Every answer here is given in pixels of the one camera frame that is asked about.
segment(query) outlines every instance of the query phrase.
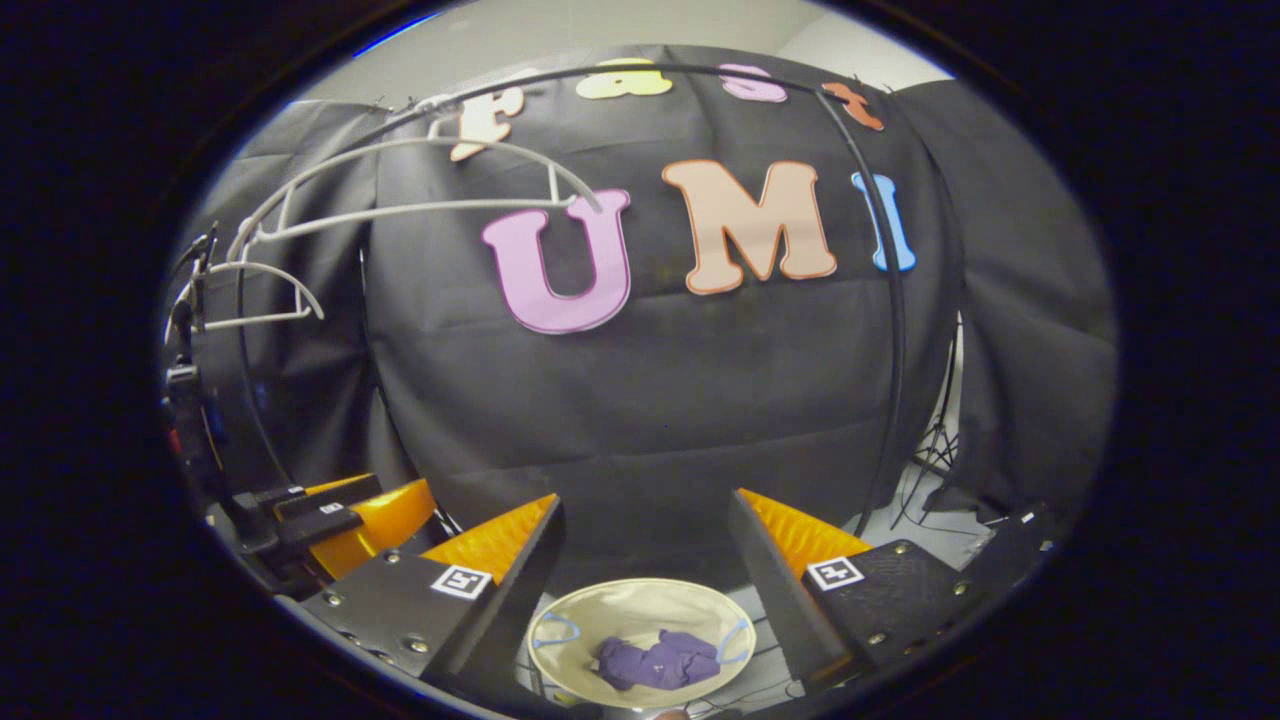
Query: purple cloth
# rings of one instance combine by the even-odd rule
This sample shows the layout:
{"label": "purple cloth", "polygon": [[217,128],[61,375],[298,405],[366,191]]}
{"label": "purple cloth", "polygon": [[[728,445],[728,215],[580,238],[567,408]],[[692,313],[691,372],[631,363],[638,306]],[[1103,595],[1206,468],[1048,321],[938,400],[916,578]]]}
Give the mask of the purple cloth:
{"label": "purple cloth", "polygon": [[658,644],[649,650],[607,638],[595,657],[596,673],[618,691],[634,684],[675,691],[719,674],[716,647],[689,633],[659,630]]}

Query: letter m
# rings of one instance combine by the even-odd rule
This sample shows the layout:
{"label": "letter m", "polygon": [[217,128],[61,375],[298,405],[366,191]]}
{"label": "letter m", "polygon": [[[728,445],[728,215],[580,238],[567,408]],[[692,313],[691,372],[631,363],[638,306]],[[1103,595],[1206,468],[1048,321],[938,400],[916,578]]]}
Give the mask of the letter m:
{"label": "letter m", "polygon": [[714,160],[672,163],[663,168],[662,179],[678,187],[689,206],[696,265],[685,284],[691,292],[712,295],[742,284],[742,268],[730,260],[728,242],[762,282],[773,274],[781,237],[787,242],[780,265],[783,275],[806,279],[836,272],[813,193],[818,173],[812,167],[785,160],[769,165],[759,202]]}

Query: black fabric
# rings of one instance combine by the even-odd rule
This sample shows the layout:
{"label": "black fabric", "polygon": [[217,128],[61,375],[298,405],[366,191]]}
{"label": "black fabric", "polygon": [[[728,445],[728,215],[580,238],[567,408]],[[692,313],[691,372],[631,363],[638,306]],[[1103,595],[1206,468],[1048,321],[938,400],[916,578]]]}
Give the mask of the black fabric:
{"label": "black fabric", "polygon": [[[1106,332],[1098,315],[1106,315],[1108,299],[1098,295],[1105,282],[1087,228],[1061,187],[1043,179],[1039,161],[1020,155],[1029,150],[1025,141],[992,124],[988,110],[952,111],[954,82],[893,100],[851,78],[718,49],[570,53],[468,85],[526,67],[552,70],[613,58],[750,64],[813,86],[844,82],[864,95],[886,129],[872,132],[844,111],[841,119],[872,170],[893,179],[916,256],[904,274],[908,365],[888,464],[904,466],[924,430],[964,297],[972,327],[965,328],[961,446],[970,438],[974,445],[963,452],[974,459],[961,473],[965,486],[1009,501],[1083,487],[1091,443],[1101,443],[1105,430],[1106,406],[1098,410],[1093,400],[1110,396],[1091,400],[1076,391],[1111,368],[1111,355],[1084,342],[1093,338],[1089,332]],[[609,100],[577,96],[577,78],[526,86],[524,110],[500,118],[512,126],[507,142],[552,156],[598,191],[631,196],[622,213],[630,300],[595,329],[544,336],[512,316],[493,251],[481,242],[481,229],[512,210],[381,218],[253,250],[251,259],[302,278],[326,311],[323,322],[248,331],[264,421],[297,482],[371,470],[394,487],[426,477],[465,528],[556,492],[564,501],[567,541],[552,592],[637,574],[723,587],[745,582],[724,527],[737,487],[831,523],[858,511],[879,452],[891,346],[884,273],[870,261],[874,232],[850,179],[852,159],[812,96],[788,91],[783,104],[749,102],[728,95],[716,77],[667,77],[675,87],[664,95]],[[229,237],[284,179],[385,120],[384,111],[358,105],[291,105],[214,183],[191,237],[214,218]],[[413,122],[380,140],[425,132],[425,122]],[[984,150],[968,149],[970,135]],[[836,273],[791,281],[774,272],[763,283],[748,273],[728,293],[689,292],[689,214],[680,190],[660,176],[664,165],[690,159],[719,160],[756,197],[771,163],[813,165]],[[447,147],[413,146],[366,156],[303,186],[291,218],[545,192],[544,168],[515,155],[486,150],[452,163]],[[1020,243],[1011,251],[1010,240]],[[557,292],[590,284],[576,222],[552,213],[541,249]],[[731,256],[740,261],[736,250]],[[233,314],[232,281],[227,274],[211,283],[216,318]],[[246,286],[248,313],[292,304],[283,281],[250,273]],[[1110,347],[1103,340],[1096,345]],[[248,423],[236,356],[232,332],[204,337],[197,347],[228,418],[228,471],[237,489],[276,487],[284,480]],[[1044,368],[1062,379],[1059,393],[1046,395]],[[1108,375],[1098,382],[1111,387]],[[1075,434],[1062,432],[1074,424]],[[892,487],[881,488],[876,505],[891,493]]]}
{"label": "black fabric", "polygon": [[964,234],[964,384],[951,482],[1006,509],[1078,507],[1105,450],[1117,328],[1100,234],[1044,155],[954,81],[892,96]]}

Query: pink letter u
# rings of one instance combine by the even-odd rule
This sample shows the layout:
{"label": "pink letter u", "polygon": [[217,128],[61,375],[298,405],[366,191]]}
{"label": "pink letter u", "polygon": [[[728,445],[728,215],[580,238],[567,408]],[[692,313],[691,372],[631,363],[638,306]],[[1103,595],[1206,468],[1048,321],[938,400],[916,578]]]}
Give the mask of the pink letter u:
{"label": "pink letter u", "polygon": [[538,236],[547,227],[544,210],[521,210],[489,223],[481,237],[493,247],[498,282],[507,306],[526,328],[545,334],[589,331],[618,314],[631,293],[631,268],[622,240],[622,210],[631,204],[625,190],[595,193],[602,211],[579,197],[564,214],[582,223],[595,281],[585,292],[556,295],[547,282]]}

